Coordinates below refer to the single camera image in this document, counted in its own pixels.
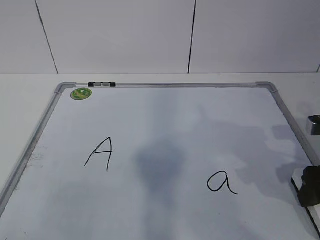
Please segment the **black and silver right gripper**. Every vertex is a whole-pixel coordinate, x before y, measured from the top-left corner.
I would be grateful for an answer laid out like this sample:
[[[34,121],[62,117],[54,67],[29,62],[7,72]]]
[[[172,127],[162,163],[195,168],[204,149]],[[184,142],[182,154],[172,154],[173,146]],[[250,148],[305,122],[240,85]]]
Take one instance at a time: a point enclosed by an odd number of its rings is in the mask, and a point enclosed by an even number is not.
[[[320,135],[320,115],[307,118],[306,131],[311,136]],[[298,191],[298,200],[302,207],[313,207],[320,204],[320,167],[308,166],[303,170],[302,186]]]

